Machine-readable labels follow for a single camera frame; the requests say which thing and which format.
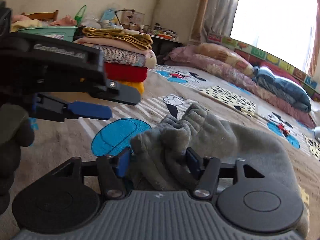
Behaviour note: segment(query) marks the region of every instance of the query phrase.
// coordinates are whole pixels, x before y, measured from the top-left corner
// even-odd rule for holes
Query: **colorful headboard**
[[[210,34],[207,39],[208,42],[220,44],[224,47],[231,49],[232,51],[239,54],[241,57],[245,58],[252,65],[259,66],[262,61],[271,62],[273,65],[284,69],[297,79],[303,89],[312,98],[312,100],[320,102],[320,83],[312,79],[309,75],[297,69],[296,67],[290,65],[282,59],[273,56],[261,49],[258,49],[252,45],[246,44],[241,41],[234,40],[230,37]]]

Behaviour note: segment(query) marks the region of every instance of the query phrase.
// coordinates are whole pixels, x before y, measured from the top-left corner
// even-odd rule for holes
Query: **wooden chair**
[[[31,20],[39,20],[39,21],[56,21],[58,17],[58,10],[53,13],[32,13],[32,14],[25,14],[24,12],[22,15],[28,16]]]

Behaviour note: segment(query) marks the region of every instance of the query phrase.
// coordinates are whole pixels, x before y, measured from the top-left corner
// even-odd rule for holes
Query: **mustard yellow cloth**
[[[121,29],[95,29],[92,27],[83,28],[82,32],[90,38],[108,38],[126,41],[141,50],[152,49],[152,38],[148,34],[130,34]]]
[[[29,28],[29,27],[41,27],[42,24],[39,20],[23,20],[17,21],[11,25],[10,32],[16,32],[19,29]]]
[[[142,93],[144,92],[144,86],[143,86],[143,82],[139,82],[139,83],[135,83],[135,82],[128,82],[128,81],[118,81],[121,84],[136,88],[139,93],[142,95]]]

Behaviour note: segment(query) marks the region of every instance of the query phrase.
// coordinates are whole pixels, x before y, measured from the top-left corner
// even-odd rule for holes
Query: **desk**
[[[156,54],[156,56],[166,54],[176,47],[183,46],[183,43],[180,41],[168,40],[154,35],[150,36],[153,40],[152,51]]]

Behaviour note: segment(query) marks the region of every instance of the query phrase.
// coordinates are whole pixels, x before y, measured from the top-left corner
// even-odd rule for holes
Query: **hand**
[[[0,108],[0,214],[9,206],[9,189],[19,167],[21,150],[34,140],[28,113],[20,106],[4,104]]]

